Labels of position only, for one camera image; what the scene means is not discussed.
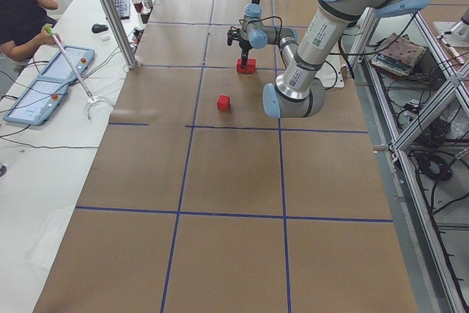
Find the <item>red block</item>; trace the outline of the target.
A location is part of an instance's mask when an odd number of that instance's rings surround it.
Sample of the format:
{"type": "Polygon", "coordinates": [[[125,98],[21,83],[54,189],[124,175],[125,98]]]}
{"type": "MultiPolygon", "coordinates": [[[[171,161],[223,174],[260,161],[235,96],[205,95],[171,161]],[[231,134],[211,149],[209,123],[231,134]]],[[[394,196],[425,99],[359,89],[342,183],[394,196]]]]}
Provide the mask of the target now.
{"type": "Polygon", "coordinates": [[[241,58],[237,59],[236,71],[238,73],[246,73],[247,65],[243,64],[243,60],[241,58]]]}
{"type": "Polygon", "coordinates": [[[229,111],[231,108],[231,98],[228,95],[219,95],[217,102],[217,109],[219,111],[229,111]]]}
{"type": "Polygon", "coordinates": [[[252,74],[256,71],[256,60],[255,59],[248,59],[246,66],[245,66],[245,72],[247,74],[252,74]]]}

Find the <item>metal cup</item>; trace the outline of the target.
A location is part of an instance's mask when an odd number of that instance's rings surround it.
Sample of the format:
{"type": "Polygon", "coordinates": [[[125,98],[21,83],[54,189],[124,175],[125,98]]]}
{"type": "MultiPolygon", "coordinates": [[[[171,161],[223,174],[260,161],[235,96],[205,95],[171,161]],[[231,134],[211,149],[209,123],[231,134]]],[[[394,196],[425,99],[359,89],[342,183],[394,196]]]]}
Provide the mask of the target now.
{"type": "Polygon", "coordinates": [[[142,0],[142,4],[144,9],[150,11],[153,8],[153,2],[152,0],[142,0]]]}

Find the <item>black computer mouse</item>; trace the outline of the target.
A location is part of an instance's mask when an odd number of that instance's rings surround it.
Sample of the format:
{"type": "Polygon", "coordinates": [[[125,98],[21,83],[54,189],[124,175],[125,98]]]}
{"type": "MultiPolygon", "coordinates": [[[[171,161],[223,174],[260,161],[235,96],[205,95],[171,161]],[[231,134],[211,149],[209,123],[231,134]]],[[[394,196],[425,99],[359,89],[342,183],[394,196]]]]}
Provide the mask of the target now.
{"type": "Polygon", "coordinates": [[[105,24],[94,23],[92,25],[91,31],[93,34],[99,34],[108,30],[108,26],[105,24]]]}

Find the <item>stack of books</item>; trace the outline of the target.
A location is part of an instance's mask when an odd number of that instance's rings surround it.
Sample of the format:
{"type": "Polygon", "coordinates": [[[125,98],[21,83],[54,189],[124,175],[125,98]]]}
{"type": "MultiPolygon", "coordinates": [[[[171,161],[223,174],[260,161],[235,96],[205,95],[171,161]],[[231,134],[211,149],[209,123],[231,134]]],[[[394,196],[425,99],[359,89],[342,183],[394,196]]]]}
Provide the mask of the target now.
{"type": "Polygon", "coordinates": [[[371,59],[372,66],[398,77],[408,76],[426,52],[424,46],[396,33],[383,40],[377,50],[371,59]]]}

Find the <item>upper teach pendant tablet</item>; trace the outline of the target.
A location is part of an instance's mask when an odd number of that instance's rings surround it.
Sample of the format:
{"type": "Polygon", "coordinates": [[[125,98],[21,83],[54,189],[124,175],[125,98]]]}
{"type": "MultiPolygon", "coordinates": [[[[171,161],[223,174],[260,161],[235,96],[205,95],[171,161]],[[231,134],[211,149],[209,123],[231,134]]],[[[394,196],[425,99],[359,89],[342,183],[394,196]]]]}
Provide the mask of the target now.
{"type": "MultiPolygon", "coordinates": [[[[82,75],[91,65],[95,51],[91,48],[65,45],[65,53],[76,70],[82,75]]],[[[70,64],[61,51],[58,51],[48,64],[38,73],[38,78],[55,83],[70,83],[77,79],[70,64]]]]}

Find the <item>teach pendant tablet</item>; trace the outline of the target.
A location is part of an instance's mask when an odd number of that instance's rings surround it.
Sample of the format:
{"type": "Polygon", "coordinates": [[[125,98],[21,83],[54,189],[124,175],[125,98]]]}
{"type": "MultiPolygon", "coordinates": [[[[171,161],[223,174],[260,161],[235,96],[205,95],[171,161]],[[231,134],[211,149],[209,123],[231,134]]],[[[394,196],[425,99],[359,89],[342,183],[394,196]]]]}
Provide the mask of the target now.
{"type": "Polygon", "coordinates": [[[68,83],[36,79],[4,115],[4,121],[23,125],[42,125],[67,94],[68,83]]]}
{"type": "MultiPolygon", "coordinates": [[[[82,75],[91,65],[95,51],[91,48],[65,45],[65,53],[76,70],[82,75]]],[[[55,83],[70,83],[77,79],[70,64],[61,51],[58,51],[48,64],[38,73],[38,78],[55,83]]]]}

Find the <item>lower teach pendant tablet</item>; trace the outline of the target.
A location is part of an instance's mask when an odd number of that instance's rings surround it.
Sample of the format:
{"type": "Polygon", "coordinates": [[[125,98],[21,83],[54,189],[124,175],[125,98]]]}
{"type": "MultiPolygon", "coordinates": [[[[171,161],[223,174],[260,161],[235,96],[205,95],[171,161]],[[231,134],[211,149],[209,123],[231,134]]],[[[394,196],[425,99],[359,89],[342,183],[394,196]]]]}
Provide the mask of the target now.
{"type": "Polygon", "coordinates": [[[4,115],[4,121],[23,125],[42,125],[67,94],[68,83],[36,79],[4,115]]]}

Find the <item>seated person black shirt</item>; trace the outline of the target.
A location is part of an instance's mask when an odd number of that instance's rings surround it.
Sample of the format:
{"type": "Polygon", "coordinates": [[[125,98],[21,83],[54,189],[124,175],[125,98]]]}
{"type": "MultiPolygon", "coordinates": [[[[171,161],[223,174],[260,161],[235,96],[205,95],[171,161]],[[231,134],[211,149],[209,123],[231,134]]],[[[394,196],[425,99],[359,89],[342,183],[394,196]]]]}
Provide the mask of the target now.
{"type": "Polygon", "coordinates": [[[56,0],[1,0],[1,52],[22,62],[40,46],[54,45],[46,28],[54,27],[56,21],[47,11],[58,7],[56,0]]]}

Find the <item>aluminium frame post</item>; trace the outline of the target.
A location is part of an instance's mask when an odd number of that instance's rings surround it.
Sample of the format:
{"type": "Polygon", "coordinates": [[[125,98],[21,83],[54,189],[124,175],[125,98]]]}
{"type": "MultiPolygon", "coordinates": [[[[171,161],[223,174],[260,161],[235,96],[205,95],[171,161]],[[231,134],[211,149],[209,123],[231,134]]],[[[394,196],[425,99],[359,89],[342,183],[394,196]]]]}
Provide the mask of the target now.
{"type": "Polygon", "coordinates": [[[129,69],[133,69],[137,64],[137,61],[130,46],[128,36],[125,33],[121,19],[118,16],[116,7],[114,6],[112,0],[100,0],[100,3],[102,5],[106,18],[110,24],[111,30],[114,34],[114,38],[121,51],[121,54],[125,59],[125,63],[129,69]]]}

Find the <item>aluminium table frame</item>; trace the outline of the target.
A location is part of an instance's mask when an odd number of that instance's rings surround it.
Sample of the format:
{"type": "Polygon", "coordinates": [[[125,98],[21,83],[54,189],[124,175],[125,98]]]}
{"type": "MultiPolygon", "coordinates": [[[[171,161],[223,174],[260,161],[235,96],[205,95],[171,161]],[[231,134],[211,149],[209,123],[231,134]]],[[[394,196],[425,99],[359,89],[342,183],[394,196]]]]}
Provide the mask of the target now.
{"type": "Polygon", "coordinates": [[[433,4],[383,19],[367,10],[343,39],[373,114],[385,189],[421,312],[468,310],[468,48],[444,35],[465,10],[433,4]],[[372,65],[391,34],[425,49],[402,78],[372,65]]]}

